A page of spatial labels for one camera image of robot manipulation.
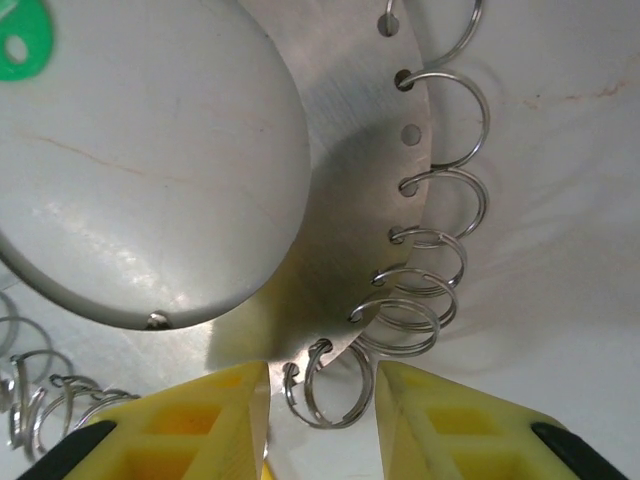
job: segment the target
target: silver ring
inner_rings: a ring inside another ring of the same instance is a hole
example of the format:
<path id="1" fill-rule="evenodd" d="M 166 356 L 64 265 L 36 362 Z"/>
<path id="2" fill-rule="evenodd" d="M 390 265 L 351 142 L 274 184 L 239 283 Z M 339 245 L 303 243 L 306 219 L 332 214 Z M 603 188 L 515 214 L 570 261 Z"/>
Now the silver ring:
<path id="1" fill-rule="evenodd" d="M 391 36 L 392 34 L 391 18 L 392 18 L 394 3 L 395 3 L 395 0 L 387 0 L 387 7 L 384 12 L 385 28 L 386 28 L 387 36 Z M 464 50 L 464 48 L 467 46 L 469 41 L 471 41 L 471 37 L 473 37 L 473 34 L 476 32 L 476 30 L 478 29 L 478 25 L 480 24 L 480 18 L 482 17 L 482 4 L 483 4 L 483 0 L 475 1 L 473 5 L 473 13 L 471 14 L 471 20 L 467 25 L 467 28 L 465 29 L 464 33 L 460 37 L 460 40 L 458 40 L 458 42 L 453 46 L 451 50 L 449 50 L 447 53 L 445 53 L 441 57 L 438 57 L 435 60 L 430 60 L 426 62 L 424 64 L 425 69 L 434 69 L 444 65 L 445 63 L 449 63 L 451 60 L 457 57 L 460 54 L 460 52 Z"/>
<path id="2" fill-rule="evenodd" d="M 487 141 L 489 130 L 491 128 L 491 113 L 489 110 L 489 102 L 487 102 L 487 97 L 484 96 L 484 93 L 482 93 L 480 87 L 478 87 L 478 85 L 473 80 L 471 80 L 466 75 L 455 73 L 450 70 L 420 70 L 419 72 L 412 73 L 407 78 L 402 80 L 398 84 L 398 88 L 404 89 L 406 87 L 410 87 L 412 84 L 419 80 L 427 80 L 429 78 L 444 78 L 459 83 L 471 92 L 471 94 L 478 102 L 478 105 L 480 106 L 480 113 L 482 114 L 482 130 L 480 132 L 480 137 L 478 137 L 476 144 L 469 151 L 469 153 L 452 162 L 431 165 L 432 170 L 447 170 L 449 168 L 461 167 L 468 163 L 469 160 L 471 160 L 476 155 L 476 153 L 480 151 L 484 143 Z"/>
<path id="3" fill-rule="evenodd" d="M 401 283 L 396 284 L 396 288 L 401 292 L 407 293 L 409 295 L 414 295 L 416 297 L 423 298 L 432 298 L 437 297 L 443 294 L 447 294 L 451 299 L 449 304 L 449 308 L 438 317 L 440 328 L 444 328 L 449 325 L 455 316 L 458 314 L 458 296 L 456 292 L 453 290 L 451 286 L 447 284 L 447 281 L 442 278 L 440 275 L 435 273 L 428 272 L 421 268 L 412 268 L 405 266 L 395 266 L 388 268 L 387 270 L 378 272 L 374 277 L 371 283 L 373 285 L 384 285 L 387 278 L 391 276 L 400 276 L 406 274 L 415 274 L 419 275 L 422 280 L 426 280 L 430 283 L 435 283 L 435 287 L 410 287 L 408 285 L 403 285 Z M 420 323 L 407 323 L 400 320 L 394 320 L 385 315 L 382 310 L 378 314 L 378 320 L 385 325 L 395 328 L 397 330 L 402 330 L 406 332 L 413 333 L 429 333 L 433 331 L 432 323 L 430 321 L 420 322 Z"/>
<path id="4" fill-rule="evenodd" d="M 400 182 L 398 189 L 403 195 L 411 197 L 415 195 L 419 182 L 445 177 L 463 181 L 473 189 L 476 196 L 478 197 L 478 211 L 475 218 L 460 233 L 458 233 L 457 235 L 452 235 L 456 239 L 460 240 L 461 238 L 464 238 L 473 233 L 473 231 L 480 226 L 485 216 L 487 215 L 487 210 L 489 208 L 489 191 L 487 190 L 485 184 L 482 183 L 478 177 L 458 168 L 452 168 L 451 170 L 432 170 L 425 173 L 419 173 L 414 177 L 405 178 Z"/>
<path id="5" fill-rule="evenodd" d="M 462 277 L 464 276 L 464 272 L 468 264 L 467 249 L 464 248 L 464 245 L 462 245 L 460 240 L 449 235 L 448 233 L 441 232 L 440 230 L 435 230 L 433 228 L 410 227 L 403 229 L 402 227 L 399 227 L 392 228 L 389 231 L 389 241 L 391 243 L 400 244 L 404 241 L 405 237 L 408 237 L 410 235 L 434 235 L 437 237 L 437 240 L 432 242 L 416 240 L 413 244 L 413 248 L 431 249 L 439 248 L 446 245 L 455 252 L 458 258 L 460 258 L 460 268 L 453 277 L 447 280 L 447 285 L 449 285 L 451 288 L 456 288 L 462 281 Z M 427 296 L 437 296 L 441 295 L 444 292 L 438 287 L 431 287 L 427 289 L 426 293 Z"/>
<path id="6" fill-rule="evenodd" d="M 423 341 L 411 345 L 391 345 L 371 338 L 365 331 L 356 339 L 354 343 L 364 348 L 365 350 L 371 350 L 378 353 L 379 355 L 398 358 L 416 357 L 433 348 L 438 340 L 438 335 L 440 334 L 440 320 L 438 319 L 436 313 L 429 307 L 406 298 L 393 298 L 389 300 L 394 301 L 394 307 L 416 313 L 425 318 L 430 323 L 431 331 L 429 332 L 429 337 Z M 407 331 L 407 325 L 410 324 L 402 323 L 401 326 L 388 326 L 390 328 L 393 328 L 394 330 Z"/>
<path id="7" fill-rule="evenodd" d="M 328 420 L 318 408 L 313 394 L 313 377 L 316 372 L 321 369 L 320 358 L 332 349 L 331 342 L 328 340 L 320 341 L 310 349 L 309 363 L 305 370 L 304 380 L 304 396 L 307 408 L 312 413 L 316 421 L 311 421 L 300 414 L 296 408 L 297 402 L 293 395 L 293 387 L 295 386 L 294 377 L 299 373 L 298 367 L 289 363 L 284 369 L 284 396 L 289 410 L 306 425 L 319 430 L 337 430 L 350 427 L 356 423 L 362 415 L 367 411 L 373 399 L 374 374 L 366 352 L 359 346 L 351 344 L 346 350 L 349 350 L 358 362 L 360 373 L 362 374 L 362 390 L 360 397 L 355 405 L 349 410 L 339 422 L 331 422 Z"/>

